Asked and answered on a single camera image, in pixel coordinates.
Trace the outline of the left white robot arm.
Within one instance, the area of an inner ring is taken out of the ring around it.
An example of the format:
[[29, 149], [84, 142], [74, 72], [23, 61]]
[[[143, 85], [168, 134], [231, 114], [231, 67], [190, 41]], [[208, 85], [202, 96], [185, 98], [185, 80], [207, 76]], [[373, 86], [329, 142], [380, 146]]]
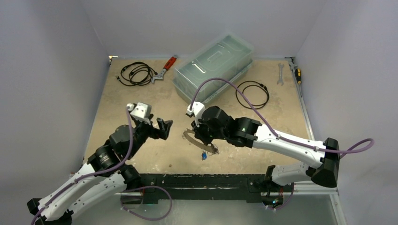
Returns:
[[154, 127], [152, 117], [128, 115], [128, 124], [117, 127], [61, 187], [44, 198], [29, 200], [27, 207], [34, 216], [31, 224], [69, 225], [89, 207], [116, 193], [155, 189], [156, 185], [144, 185], [136, 168], [126, 164], [147, 139], [168, 138], [173, 121], [158, 118], [158, 127]]

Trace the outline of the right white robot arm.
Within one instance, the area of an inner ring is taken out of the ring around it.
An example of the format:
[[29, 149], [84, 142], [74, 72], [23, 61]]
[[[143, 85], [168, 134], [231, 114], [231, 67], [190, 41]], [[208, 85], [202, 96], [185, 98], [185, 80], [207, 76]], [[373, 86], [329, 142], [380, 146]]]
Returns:
[[322, 142], [283, 132], [272, 133], [267, 125], [257, 120], [234, 119], [217, 106], [205, 108], [201, 103], [188, 107], [186, 114], [195, 118], [191, 123], [194, 137], [204, 145], [213, 140], [225, 140], [236, 147], [271, 150], [298, 160], [299, 163], [293, 165], [268, 167], [263, 184], [270, 191], [307, 180], [327, 188], [337, 186], [340, 157], [335, 152], [338, 150], [335, 139]]

